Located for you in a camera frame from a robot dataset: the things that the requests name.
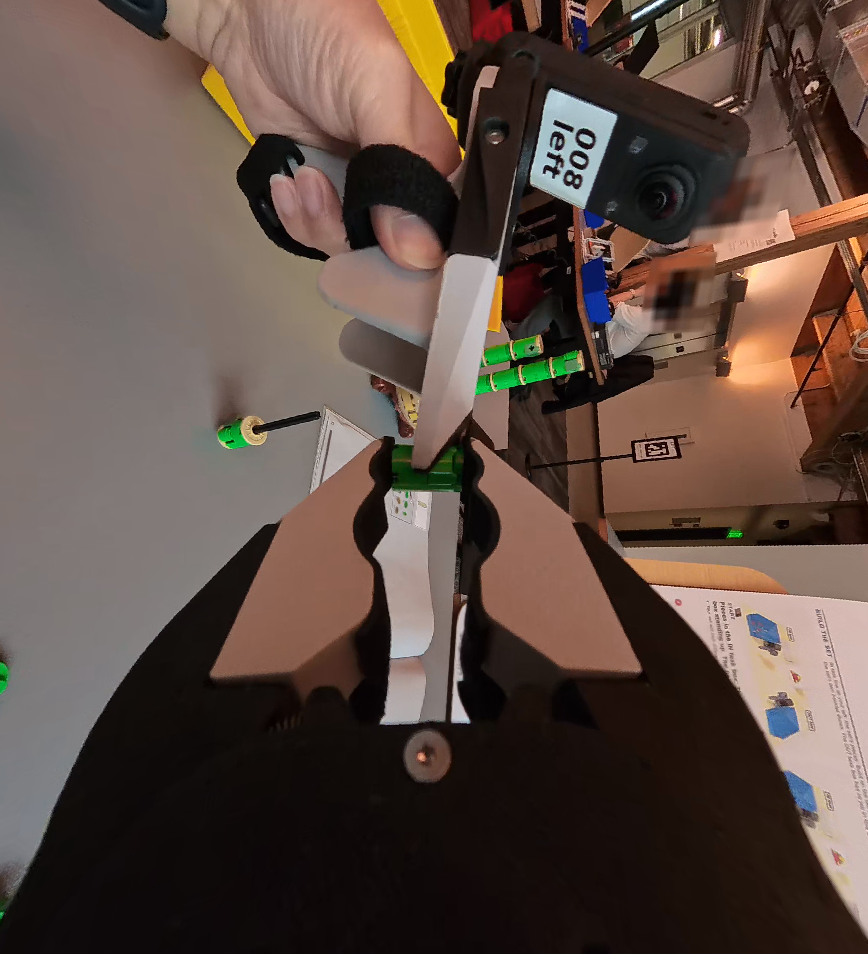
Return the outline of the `wooden table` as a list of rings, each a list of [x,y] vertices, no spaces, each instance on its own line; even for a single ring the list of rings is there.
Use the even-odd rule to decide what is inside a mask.
[[[600,363],[598,352],[593,334],[589,325],[589,318],[583,297],[582,266],[583,260],[583,238],[584,238],[584,215],[583,210],[576,207],[571,208],[572,228],[573,228],[573,275],[575,284],[576,308],[579,317],[580,328],[583,332],[585,352],[588,357],[588,364],[591,368],[589,374],[595,378],[598,385],[603,385],[606,381],[606,374]]]

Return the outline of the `dark wristband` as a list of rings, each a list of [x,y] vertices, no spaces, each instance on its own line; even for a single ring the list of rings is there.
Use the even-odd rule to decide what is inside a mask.
[[[165,18],[167,16],[167,2],[165,0],[104,0],[101,3],[144,35],[158,41],[165,41],[169,38],[169,33],[165,29]]]

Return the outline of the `brown model pot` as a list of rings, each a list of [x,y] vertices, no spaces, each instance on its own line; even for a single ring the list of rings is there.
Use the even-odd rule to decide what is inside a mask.
[[[373,389],[390,399],[397,417],[398,434],[403,438],[413,438],[418,419],[419,397],[377,375],[369,375],[369,380]]]

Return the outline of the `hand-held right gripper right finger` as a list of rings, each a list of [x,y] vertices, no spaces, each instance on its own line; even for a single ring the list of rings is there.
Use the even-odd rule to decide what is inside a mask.
[[[474,534],[462,684],[510,697],[569,680],[627,679],[642,664],[570,515],[480,440],[471,440]]]

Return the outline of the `green toy brick piece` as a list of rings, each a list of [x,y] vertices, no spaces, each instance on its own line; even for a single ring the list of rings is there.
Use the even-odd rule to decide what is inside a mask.
[[[459,493],[464,487],[464,449],[448,447],[426,470],[414,467],[415,447],[394,445],[391,452],[391,488],[402,492]]]

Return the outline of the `blue storage bin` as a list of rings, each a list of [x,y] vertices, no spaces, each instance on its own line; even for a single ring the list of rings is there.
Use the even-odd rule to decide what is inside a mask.
[[[612,319],[607,296],[607,269],[604,261],[597,257],[584,263],[579,277],[582,285],[583,306],[591,324],[606,324]]]

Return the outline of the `green bamboo stalk model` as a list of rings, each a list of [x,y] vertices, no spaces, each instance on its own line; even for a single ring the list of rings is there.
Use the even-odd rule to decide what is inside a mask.
[[[541,335],[519,340],[508,340],[501,344],[486,347],[481,355],[480,367],[493,367],[503,363],[535,359],[543,353],[544,341]]]
[[[568,377],[585,370],[583,353],[570,351],[563,355],[537,360],[527,364],[518,364],[477,378],[475,394],[526,387],[538,382]]]

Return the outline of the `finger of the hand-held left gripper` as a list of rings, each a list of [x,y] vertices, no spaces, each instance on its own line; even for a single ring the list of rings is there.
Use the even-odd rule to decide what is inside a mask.
[[[494,258],[447,258],[421,388],[412,454],[416,471],[433,466],[472,412],[498,275]]]

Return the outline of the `open instruction booklet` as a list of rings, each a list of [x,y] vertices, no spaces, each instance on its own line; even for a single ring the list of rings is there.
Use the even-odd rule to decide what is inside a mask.
[[[323,408],[309,491],[317,490],[374,439],[331,409]],[[394,487],[384,497],[388,529],[375,557],[388,602],[392,660],[423,656],[434,635],[428,561],[432,498],[430,492]]]

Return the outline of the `dark grey desk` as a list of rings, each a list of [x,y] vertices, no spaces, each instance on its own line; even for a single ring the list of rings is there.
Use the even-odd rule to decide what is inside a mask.
[[[240,453],[213,423],[390,429],[203,72],[100,2],[0,2],[0,895],[132,663],[306,492],[314,425]]]

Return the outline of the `small marker tag on pole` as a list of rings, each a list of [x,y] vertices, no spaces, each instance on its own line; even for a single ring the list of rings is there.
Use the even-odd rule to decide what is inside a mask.
[[[557,462],[536,462],[531,455],[525,456],[524,465],[528,473],[538,470],[551,470],[566,467],[581,466],[584,464],[602,464],[620,460],[631,460],[634,463],[650,463],[682,458],[681,440],[683,435],[664,436],[660,438],[645,438],[631,442],[631,450],[622,454],[574,458]]]

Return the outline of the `person's left hand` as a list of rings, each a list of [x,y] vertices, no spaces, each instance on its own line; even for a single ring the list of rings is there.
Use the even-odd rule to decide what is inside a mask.
[[[449,176],[457,138],[377,2],[169,1],[165,29],[222,75],[254,134],[336,156],[394,144]],[[328,256],[349,248],[332,182],[306,164],[271,179],[273,208],[294,240]],[[445,254],[436,232],[401,208],[371,209],[380,247],[404,269]]]

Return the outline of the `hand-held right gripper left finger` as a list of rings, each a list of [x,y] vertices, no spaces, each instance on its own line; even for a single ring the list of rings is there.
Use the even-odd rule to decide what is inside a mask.
[[[391,625],[375,552],[388,529],[394,440],[372,441],[289,511],[213,663],[218,684],[321,687],[383,701]]]

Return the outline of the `green brick on black axle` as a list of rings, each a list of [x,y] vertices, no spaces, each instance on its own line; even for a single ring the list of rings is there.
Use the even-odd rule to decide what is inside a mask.
[[[249,415],[221,425],[217,429],[216,439],[227,449],[261,447],[267,442],[269,435],[276,431],[319,422],[321,418],[321,411],[311,411],[270,422]]]

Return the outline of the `printed instruction sheet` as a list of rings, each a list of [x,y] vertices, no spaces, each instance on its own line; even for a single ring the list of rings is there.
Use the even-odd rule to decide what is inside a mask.
[[[744,698],[868,936],[868,603],[656,586]]]

